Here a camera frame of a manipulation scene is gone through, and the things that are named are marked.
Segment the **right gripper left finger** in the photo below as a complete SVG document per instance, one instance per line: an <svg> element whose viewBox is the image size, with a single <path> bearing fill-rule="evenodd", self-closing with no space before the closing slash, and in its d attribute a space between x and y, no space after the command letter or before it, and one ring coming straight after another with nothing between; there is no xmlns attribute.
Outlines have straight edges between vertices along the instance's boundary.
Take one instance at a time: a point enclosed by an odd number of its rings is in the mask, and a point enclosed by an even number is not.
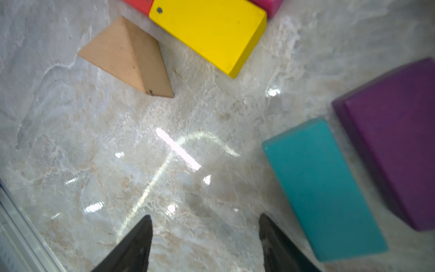
<svg viewBox="0 0 435 272"><path fill-rule="evenodd" d="M145 215L93 272L146 272L152 237L152 219Z"/></svg>

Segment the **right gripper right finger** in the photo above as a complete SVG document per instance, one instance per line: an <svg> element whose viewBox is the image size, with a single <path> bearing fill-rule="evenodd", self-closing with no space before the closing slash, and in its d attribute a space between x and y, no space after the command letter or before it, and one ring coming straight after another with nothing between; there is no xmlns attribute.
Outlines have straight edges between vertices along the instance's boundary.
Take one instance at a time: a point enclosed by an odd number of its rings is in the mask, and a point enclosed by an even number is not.
<svg viewBox="0 0 435 272"><path fill-rule="evenodd" d="M264 213L259 217L259 239L267 272L320 272Z"/></svg>

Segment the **teal rectangular block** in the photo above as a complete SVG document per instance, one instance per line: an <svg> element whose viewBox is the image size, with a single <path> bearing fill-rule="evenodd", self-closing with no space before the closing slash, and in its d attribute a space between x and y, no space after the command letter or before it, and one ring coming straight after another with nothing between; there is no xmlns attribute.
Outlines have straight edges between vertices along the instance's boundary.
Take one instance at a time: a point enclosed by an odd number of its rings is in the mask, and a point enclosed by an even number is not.
<svg viewBox="0 0 435 272"><path fill-rule="evenodd" d="M320 262L386 252L387 242L324 119L262 143Z"/></svg>

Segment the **tan wooden block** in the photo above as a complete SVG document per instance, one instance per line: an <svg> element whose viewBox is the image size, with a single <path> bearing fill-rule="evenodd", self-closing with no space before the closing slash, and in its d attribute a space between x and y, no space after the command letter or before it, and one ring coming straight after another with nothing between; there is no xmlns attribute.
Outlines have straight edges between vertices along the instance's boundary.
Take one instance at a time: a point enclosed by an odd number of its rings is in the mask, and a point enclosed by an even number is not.
<svg viewBox="0 0 435 272"><path fill-rule="evenodd" d="M78 56L147 95L174 97L158 41L123 16Z"/></svg>

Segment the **yellow block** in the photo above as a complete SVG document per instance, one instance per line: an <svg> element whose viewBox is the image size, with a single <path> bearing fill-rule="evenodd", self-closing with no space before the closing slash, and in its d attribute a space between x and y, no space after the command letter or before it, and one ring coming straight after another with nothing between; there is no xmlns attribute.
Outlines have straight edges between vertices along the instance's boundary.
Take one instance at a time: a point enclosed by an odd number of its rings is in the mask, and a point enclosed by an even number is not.
<svg viewBox="0 0 435 272"><path fill-rule="evenodd" d="M267 26L250 1L154 1L149 17L232 79Z"/></svg>

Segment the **magenta block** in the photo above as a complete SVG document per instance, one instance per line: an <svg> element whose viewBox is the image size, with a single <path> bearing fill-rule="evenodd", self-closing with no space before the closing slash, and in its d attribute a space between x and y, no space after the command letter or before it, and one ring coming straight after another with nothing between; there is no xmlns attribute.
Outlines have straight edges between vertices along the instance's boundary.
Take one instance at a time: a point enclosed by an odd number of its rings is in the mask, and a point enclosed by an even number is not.
<svg viewBox="0 0 435 272"><path fill-rule="evenodd" d="M267 17L273 19L284 0L250 0L250 2L265 10Z"/></svg>

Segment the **red block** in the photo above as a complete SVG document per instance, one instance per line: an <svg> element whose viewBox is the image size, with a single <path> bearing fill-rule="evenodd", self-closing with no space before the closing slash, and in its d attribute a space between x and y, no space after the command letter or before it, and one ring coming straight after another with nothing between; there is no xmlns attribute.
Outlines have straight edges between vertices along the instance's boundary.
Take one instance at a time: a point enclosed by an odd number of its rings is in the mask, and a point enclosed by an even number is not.
<svg viewBox="0 0 435 272"><path fill-rule="evenodd" d="M147 17L149 16L149 12L152 8L154 0L123 0L133 8L145 14Z"/></svg>

